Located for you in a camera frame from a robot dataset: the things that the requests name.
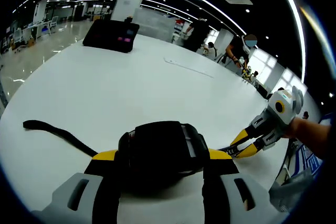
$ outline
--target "wall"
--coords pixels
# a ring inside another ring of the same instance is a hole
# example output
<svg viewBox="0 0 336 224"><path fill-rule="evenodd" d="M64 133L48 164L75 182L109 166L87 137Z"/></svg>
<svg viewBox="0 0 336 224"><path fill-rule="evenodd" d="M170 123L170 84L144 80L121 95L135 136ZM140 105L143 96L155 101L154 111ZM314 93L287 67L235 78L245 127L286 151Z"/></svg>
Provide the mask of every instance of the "wall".
<svg viewBox="0 0 336 224"><path fill-rule="evenodd" d="M142 0L117 0L111 20L124 21L127 17L133 16L141 2Z"/></svg>
<svg viewBox="0 0 336 224"><path fill-rule="evenodd" d="M43 17L45 15L44 12L46 10L46 6L47 6L47 0L41 0L40 2L36 4L34 15L33 15L33 22L38 22L38 21L43 20Z"/></svg>
<svg viewBox="0 0 336 224"><path fill-rule="evenodd" d="M72 13L72 8L58 8L54 10L54 17L58 16L58 20L64 17L70 17Z"/></svg>
<svg viewBox="0 0 336 224"><path fill-rule="evenodd" d="M278 83L279 79L282 76L282 73L284 72L285 68L280 65L279 63L276 63L271 74L267 78L265 82L265 86L267 86L270 90L273 90L275 85Z"/></svg>
<svg viewBox="0 0 336 224"><path fill-rule="evenodd" d="M89 7L89 4L88 4L88 2L84 2L83 3L83 6L84 6L84 8L83 8L83 12L82 12L82 17L84 16L84 14L87 12L87 10L88 10L88 7Z"/></svg>
<svg viewBox="0 0 336 224"><path fill-rule="evenodd" d="M233 39L233 34L228 30L221 29L215 41L215 48L217 48L217 55L224 54L227 46Z"/></svg>

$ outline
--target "white pillar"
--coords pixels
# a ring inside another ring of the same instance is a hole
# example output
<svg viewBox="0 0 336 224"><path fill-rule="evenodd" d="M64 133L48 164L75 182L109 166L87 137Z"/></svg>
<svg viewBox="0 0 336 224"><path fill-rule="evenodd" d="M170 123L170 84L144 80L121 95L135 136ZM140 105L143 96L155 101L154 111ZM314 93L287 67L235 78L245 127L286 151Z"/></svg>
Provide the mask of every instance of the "white pillar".
<svg viewBox="0 0 336 224"><path fill-rule="evenodd" d="M33 16L34 23L43 20L46 6L47 6L47 0L41 0L36 4Z"/></svg>
<svg viewBox="0 0 336 224"><path fill-rule="evenodd" d="M142 0L117 0L111 20L124 21L127 17L133 16L141 2Z"/></svg>
<svg viewBox="0 0 336 224"><path fill-rule="evenodd" d="M217 55L224 54L225 49L230 44L231 40L233 39L233 34L228 30L221 29L219 31L218 37L215 41L215 48L217 48Z"/></svg>
<svg viewBox="0 0 336 224"><path fill-rule="evenodd" d="M84 14L87 12L87 10L88 10L88 7L89 7L89 4L88 4L88 2L84 2L83 3L83 12L82 12L82 17L84 17Z"/></svg>

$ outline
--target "desk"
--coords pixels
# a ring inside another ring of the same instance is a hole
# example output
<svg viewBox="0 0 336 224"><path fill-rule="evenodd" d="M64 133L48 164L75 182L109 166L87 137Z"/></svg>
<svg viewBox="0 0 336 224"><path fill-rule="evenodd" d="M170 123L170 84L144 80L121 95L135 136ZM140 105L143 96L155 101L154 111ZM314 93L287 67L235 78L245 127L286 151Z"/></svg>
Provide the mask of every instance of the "desk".
<svg viewBox="0 0 336 224"><path fill-rule="evenodd" d="M25 41L29 40L30 36L32 35L32 31L31 30L33 28L35 28L35 27L38 27L38 29L36 31L36 38L39 38L41 36L42 26L44 26L44 25L47 25L47 27L48 27L48 33L51 34L49 23L50 23L50 21L42 22L42 23L38 23L38 24L34 24L34 25L31 25L31 26L28 26L25 29L23 29L22 33L23 33L24 40Z"/></svg>
<svg viewBox="0 0 336 224"><path fill-rule="evenodd" d="M165 62L175 57L213 78ZM189 123L209 148L228 146L265 108L256 89L215 62L185 48L137 35L132 52L84 47L79 41L52 57L22 84L0 121L0 159L7 178L29 210L42 210L52 192L90 157L22 122L41 120L71 132L97 152L118 148L136 126L164 120ZM288 140L237 160L265 188L274 182Z"/></svg>

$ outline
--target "window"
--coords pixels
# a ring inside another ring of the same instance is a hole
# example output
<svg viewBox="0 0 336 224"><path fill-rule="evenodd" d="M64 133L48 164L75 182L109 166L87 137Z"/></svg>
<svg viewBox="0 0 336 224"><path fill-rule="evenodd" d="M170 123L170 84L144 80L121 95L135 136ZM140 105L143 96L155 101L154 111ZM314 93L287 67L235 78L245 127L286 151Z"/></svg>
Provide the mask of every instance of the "window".
<svg viewBox="0 0 336 224"><path fill-rule="evenodd" d="M274 89L272 90L272 93L277 91L279 88L284 88L287 90L292 90L292 87L295 86L298 89L302 91L302 94L304 95L307 91L306 85L301 83L301 80L299 77L297 77L290 69L286 69L283 73L281 78L279 79L278 83L275 85Z"/></svg>
<svg viewBox="0 0 336 224"><path fill-rule="evenodd" d="M208 37L205 40L205 43L208 44L209 42L215 43L218 37L219 31L211 30Z"/></svg>
<svg viewBox="0 0 336 224"><path fill-rule="evenodd" d="M277 60L274 57L261 49L255 49L248 65L252 68L252 73L258 71L257 80L265 84L276 63Z"/></svg>

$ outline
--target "person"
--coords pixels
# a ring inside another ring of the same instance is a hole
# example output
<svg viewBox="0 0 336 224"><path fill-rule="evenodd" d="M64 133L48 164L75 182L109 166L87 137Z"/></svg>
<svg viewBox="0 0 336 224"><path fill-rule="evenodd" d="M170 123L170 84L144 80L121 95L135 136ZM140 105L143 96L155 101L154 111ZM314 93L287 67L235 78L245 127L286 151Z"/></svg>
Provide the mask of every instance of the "person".
<svg viewBox="0 0 336 224"><path fill-rule="evenodd" d="M199 20L192 22L185 33L188 34L191 29L194 30L184 43L184 48L196 52L203 44L205 38L208 36L210 27L205 19L200 18Z"/></svg>
<svg viewBox="0 0 336 224"><path fill-rule="evenodd" d="M207 56L211 60L215 60L217 58L217 49L212 42L208 43L208 47L204 46L204 56Z"/></svg>
<svg viewBox="0 0 336 224"><path fill-rule="evenodd" d="M230 58L233 63L241 68L241 64L239 63L239 59L241 57L244 58L244 65L243 67L245 69L247 69L247 64L248 64L248 54L246 54L243 50L243 40L240 37L234 37L232 39L232 41L230 42L230 44L227 46L226 50L225 50L225 56L222 59L222 63L226 63L227 57Z"/></svg>
<svg viewBox="0 0 336 224"><path fill-rule="evenodd" d="M286 132L286 138L296 138L308 147L316 157L324 159L328 150L331 126L295 117Z"/></svg>
<svg viewBox="0 0 336 224"><path fill-rule="evenodd" d="M308 119L308 117L309 117L309 114L308 114L308 111L305 111L304 113L303 113L303 119Z"/></svg>
<svg viewBox="0 0 336 224"><path fill-rule="evenodd" d="M255 84L255 82L256 82L256 80L257 80L257 75L258 75L258 74L259 74L258 71L255 71L255 72L251 75L250 80L251 80L251 84L252 84L252 85Z"/></svg>

